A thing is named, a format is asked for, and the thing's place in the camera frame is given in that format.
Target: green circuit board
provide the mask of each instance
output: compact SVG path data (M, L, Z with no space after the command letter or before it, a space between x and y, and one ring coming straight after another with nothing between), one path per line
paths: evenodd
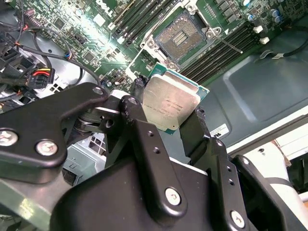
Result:
M220 43L218 39L209 43L205 36L209 28L219 27L218 37L227 39L244 24L249 24L248 21L257 19L266 36L272 39L280 34L284 21L298 20L308 12L306 0L280 1L251 0L243 6L241 0L24 0L24 5L26 12L32 11L26 14L29 26L56 30L69 43L74 59L99 75L108 83L107 88L129 91L134 78L149 75L160 61L143 49L145 40L154 38L161 45L155 52L167 56L166 62L175 64L181 74L188 73L192 65ZM188 4L197 10L192 13ZM11 5L19 8L16 1ZM279 22L275 22L272 10L278 10ZM163 48L163 38L168 30L177 26L175 23L181 17L187 17L196 28L192 32L194 37L187 34L190 33L187 28L188 32L180 31L167 41L169 47ZM65 49L56 35L50 32L44 35ZM180 51L173 52L173 46ZM232 56L229 51L220 53L228 62L218 66L210 77L196 82L206 85L209 78L220 75L261 46L256 40L245 47L242 55Z

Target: ram slot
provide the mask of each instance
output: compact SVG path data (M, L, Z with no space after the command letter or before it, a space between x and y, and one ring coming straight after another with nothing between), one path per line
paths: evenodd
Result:
M246 38L245 37L242 37L242 36L236 36L235 39L232 39L231 40L231 43L233 46L236 46L237 44L240 44L241 42L245 41ZM193 70L191 70L189 73L185 73L184 75L189 75L189 76L196 76L197 74L199 74L200 72L202 72L203 70L205 70L208 66L209 63L212 62L213 59L215 59L216 57L220 57L220 56L225 56L226 55L226 52L231 49L229 46L227 46L226 44L222 43L219 44L219 48L216 48L214 51L209 51L210 54L207 55L205 57L205 59L202 60L201 63L198 64L198 67L195 66L193 68Z
M131 27L130 30L128 30L128 34L126 36L127 44L131 44L133 40L140 34L141 31L143 31L156 17L159 16L164 10L166 10L166 7L172 2L173 0L165 0L161 6L159 6L157 9L154 10L154 12L150 15L150 17L147 18L146 21L142 22L142 24L136 24L134 27Z
M246 52L251 48L253 48L253 46L255 45L256 43L254 41L249 41L245 43L244 46L241 46L240 49ZM197 75L198 78L194 78L194 81L196 81L197 83L205 82L206 80L210 79L213 75L215 75L217 72L219 72L222 68L226 67L234 60L239 58L241 55L238 52L231 50L226 54L226 56L227 58L223 57L221 60L214 60L212 65L209 66L211 69L204 70L203 72L198 74Z
M136 13L140 13L140 10L142 10L142 8L145 6L145 4L147 4L149 1L148 0L143 0L140 1L136 7L133 9L131 9L128 13L127 13L127 17L124 17L123 20L121 20L118 24L117 24L117 29L116 29L116 33L117 34L121 34L123 32L123 30L125 29L125 27L131 23L134 19L134 17L137 16Z
M240 28L238 28L234 33L232 33L231 35L229 35L225 40L227 42L230 42L231 44L233 43L233 41L235 41L235 39L237 38L242 38L243 35L245 33L248 32L249 28L245 28L245 26L241 26ZM183 75L188 75L190 72L192 72L194 69L198 69L198 67L200 65L203 65L204 62L206 62L207 59L209 59L211 56L216 55L217 52L220 51L221 48L225 47L226 45L222 42L218 43L214 48L212 48L209 51L206 51L206 53L200 57L198 60L196 60L195 62L191 63L187 68L185 68L181 74Z

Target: label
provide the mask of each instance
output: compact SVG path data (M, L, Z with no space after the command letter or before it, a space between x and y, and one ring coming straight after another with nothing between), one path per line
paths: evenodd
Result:
M221 138L222 136L228 133L229 133L229 129L226 124L223 124L210 132L211 136L215 138Z

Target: black metal bracket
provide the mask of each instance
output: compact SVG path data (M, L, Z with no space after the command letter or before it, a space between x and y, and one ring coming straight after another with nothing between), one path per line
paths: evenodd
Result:
M158 130L147 122L136 98L124 96L119 107L124 129L117 140L106 136L106 167L126 156L135 156L149 214L159 224L172 226L186 214L188 205Z
M85 83L1 114L0 133L13 132L17 139L12 144L9 140L0 142L0 177L30 183L53 180L67 155L61 122L74 123L78 114L99 106L107 98L103 89ZM50 143L38 147L41 141Z
M249 201L249 197L252 197L255 207L260 207L261 211L265 213L263 223L267 224L269 231L306 230L300 220L275 192L269 181L261 175L247 157L237 155L232 162L240 171L239 175L241 182L243 182L243 191L245 192L245 189L249 190L249 193L244 193L245 204L248 205L247 208L251 210L249 203L252 203Z
M225 145L210 136L205 112L197 108L182 125L180 133L191 165L206 171L211 178L213 226L217 230L250 230L236 167L229 161Z

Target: bolt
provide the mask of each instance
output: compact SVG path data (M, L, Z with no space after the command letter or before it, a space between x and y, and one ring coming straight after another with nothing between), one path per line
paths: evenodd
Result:
M148 45L149 48L153 48L154 42L152 40L150 40L150 41L148 41L147 45Z
M245 227L245 222L244 219L242 218L242 216L236 212L236 211L231 211L230 212L230 216L233 220L233 222L240 227L241 229Z
M98 87L93 88L93 91L94 91L96 94L103 95L102 89L100 89L100 88L98 88Z
M137 104L137 101L134 98L129 98L128 101L130 101L133 104Z
M206 36L207 36L208 38L211 38L211 37L213 37L213 33L210 32L210 31L208 31L208 32L206 33Z
M41 155L53 155L58 151L58 146L52 141L40 141L36 150Z
M13 131L0 131L0 146L11 146L18 141L18 136Z
M192 7L191 5L188 5L188 6L187 6L187 10L188 10L188 11L192 11L192 10L193 10L193 7Z
M249 164L249 161L246 158L243 158L243 161L244 161L245 164L247 164L247 165Z
M217 141L217 144L218 144L219 146L222 146L222 145L223 145L221 141Z
M181 202L181 197L177 191L172 188L167 188L165 191L166 198L172 205L179 205Z

